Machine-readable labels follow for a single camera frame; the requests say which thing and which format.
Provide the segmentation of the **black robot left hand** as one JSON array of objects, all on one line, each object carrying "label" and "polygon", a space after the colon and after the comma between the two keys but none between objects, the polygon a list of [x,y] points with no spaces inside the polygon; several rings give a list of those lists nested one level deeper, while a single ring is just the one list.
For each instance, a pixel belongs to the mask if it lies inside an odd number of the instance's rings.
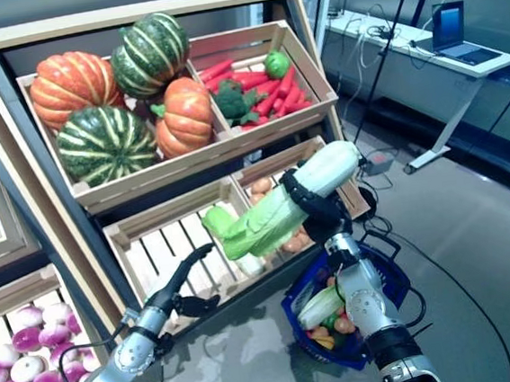
[{"label": "black robot left hand", "polygon": [[201,298],[197,296],[180,295],[183,283],[187,280],[187,276],[192,266],[202,260],[213,248],[213,243],[204,244],[193,250],[180,264],[177,266],[174,275],[166,283],[166,285],[150,296],[145,306],[161,309],[166,315],[176,312],[178,315],[187,317],[203,317],[209,312],[214,311],[218,307],[221,296],[218,294],[210,298]]}]

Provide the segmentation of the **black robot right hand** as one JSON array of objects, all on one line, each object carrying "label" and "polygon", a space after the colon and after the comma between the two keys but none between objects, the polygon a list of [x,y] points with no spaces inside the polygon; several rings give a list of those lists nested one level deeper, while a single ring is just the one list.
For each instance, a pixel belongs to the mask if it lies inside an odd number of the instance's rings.
[{"label": "black robot right hand", "polygon": [[305,188],[295,179],[295,169],[287,170],[280,179],[292,202],[306,214],[303,226],[315,243],[323,246],[333,237],[352,237],[352,218],[337,191],[325,197]]}]

